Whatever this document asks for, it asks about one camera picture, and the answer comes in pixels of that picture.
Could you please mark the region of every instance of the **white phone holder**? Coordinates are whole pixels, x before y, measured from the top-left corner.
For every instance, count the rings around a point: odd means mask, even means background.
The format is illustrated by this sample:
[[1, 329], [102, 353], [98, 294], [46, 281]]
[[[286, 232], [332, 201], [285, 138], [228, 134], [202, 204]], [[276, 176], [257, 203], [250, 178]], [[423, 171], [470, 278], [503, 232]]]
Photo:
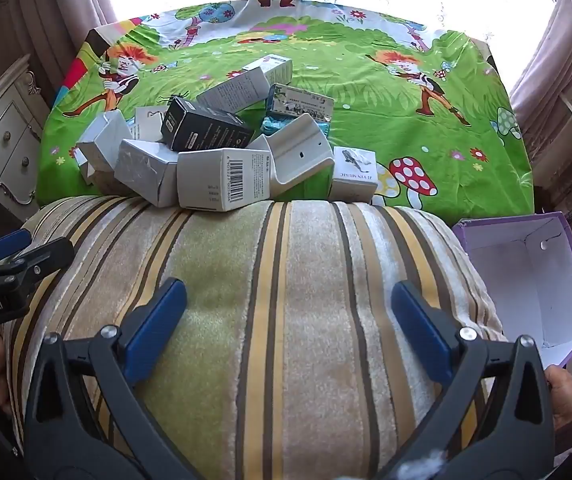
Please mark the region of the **white phone holder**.
[[303, 114], [269, 137], [247, 147], [271, 154], [271, 198], [333, 165], [333, 150], [310, 114]]

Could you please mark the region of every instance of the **striped fabric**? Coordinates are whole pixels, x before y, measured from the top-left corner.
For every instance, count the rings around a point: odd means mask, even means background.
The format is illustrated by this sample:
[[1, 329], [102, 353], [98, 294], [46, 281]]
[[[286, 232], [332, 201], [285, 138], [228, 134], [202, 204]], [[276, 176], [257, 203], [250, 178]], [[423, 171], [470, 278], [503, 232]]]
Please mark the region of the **striped fabric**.
[[[168, 276], [184, 281], [189, 306], [136, 394], [208, 480], [369, 478], [392, 457], [438, 393], [391, 314], [399, 280], [457, 324], [502, 338], [456, 238], [422, 211], [309, 201], [213, 214], [77, 197], [26, 227], [32, 246], [66, 236], [77, 256], [4, 327], [20, 441], [44, 334], [120, 323]], [[86, 384], [127, 452], [95, 380]], [[451, 452], [469, 442], [483, 402], [480, 385]]]

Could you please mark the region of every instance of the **small box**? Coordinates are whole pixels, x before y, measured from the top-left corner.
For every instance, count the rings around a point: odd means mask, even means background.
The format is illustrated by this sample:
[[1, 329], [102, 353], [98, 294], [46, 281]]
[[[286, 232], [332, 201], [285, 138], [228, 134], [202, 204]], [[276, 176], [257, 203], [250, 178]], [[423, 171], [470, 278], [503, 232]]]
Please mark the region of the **small box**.
[[268, 54], [242, 67], [242, 70], [249, 71], [257, 67], [261, 67], [270, 85], [275, 83], [287, 85], [292, 81], [292, 60], [288, 57]]
[[505, 336], [532, 336], [544, 368], [565, 365], [572, 356], [572, 232], [563, 213], [462, 220], [453, 232]]
[[152, 205], [177, 205], [177, 155], [161, 142], [124, 139], [115, 178]]
[[100, 113], [77, 140], [77, 148], [95, 171], [111, 172], [117, 162], [122, 139], [132, 139], [132, 133], [121, 110]]
[[102, 195], [135, 196], [130, 187], [115, 178], [114, 171], [95, 171], [93, 184]]
[[135, 140], [162, 141], [162, 121], [168, 111], [167, 105], [141, 106], [135, 108], [135, 123], [130, 131]]
[[203, 106], [237, 113], [268, 97], [271, 85], [260, 66], [242, 72], [197, 96]]
[[310, 116], [320, 123], [329, 123], [333, 118], [335, 100], [321, 94], [313, 94], [301, 88], [274, 84], [266, 101], [266, 114], [299, 117]]
[[245, 148], [254, 130], [239, 117], [173, 97], [162, 124], [163, 142], [173, 152]]
[[379, 183], [375, 152], [335, 146], [334, 155], [328, 200], [370, 203]]
[[79, 167], [79, 174], [82, 176], [84, 182], [88, 185], [92, 184], [95, 168], [90, 165], [88, 159], [85, 158], [84, 154], [79, 150], [79, 148], [73, 148], [73, 154], [75, 155], [75, 162]]
[[221, 148], [183, 152], [177, 158], [179, 206], [229, 211], [270, 195], [268, 152]]
[[303, 114], [270, 137], [248, 145], [271, 155], [271, 198], [333, 164], [333, 150], [309, 114]]

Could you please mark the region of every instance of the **red and white polka dot mushroom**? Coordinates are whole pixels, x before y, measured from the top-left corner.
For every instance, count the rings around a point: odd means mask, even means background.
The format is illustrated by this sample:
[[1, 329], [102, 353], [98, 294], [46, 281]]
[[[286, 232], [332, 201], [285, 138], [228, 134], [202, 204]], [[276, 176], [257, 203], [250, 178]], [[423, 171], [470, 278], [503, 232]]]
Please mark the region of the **red and white polka dot mushroom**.
[[390, 161], [390, 173], [397, 181], [408, 188], [408, 202], [415, 209], [421, 209], [421, 199], [419, 195], [435, 196], [437, 186], [430, 177], [423, 171], [421, 164], [416, 158], [404, 156]]

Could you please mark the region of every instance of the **purple box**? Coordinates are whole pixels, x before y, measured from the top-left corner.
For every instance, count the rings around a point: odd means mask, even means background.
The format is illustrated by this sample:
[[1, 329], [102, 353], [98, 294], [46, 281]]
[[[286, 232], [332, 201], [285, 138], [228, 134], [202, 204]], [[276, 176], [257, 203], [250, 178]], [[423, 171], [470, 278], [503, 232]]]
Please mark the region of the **purple box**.
[[506, 337], [533, 336], [544, 368], [572, 356], [572, 232], [560, 212], [462, 220], [452, 228]]

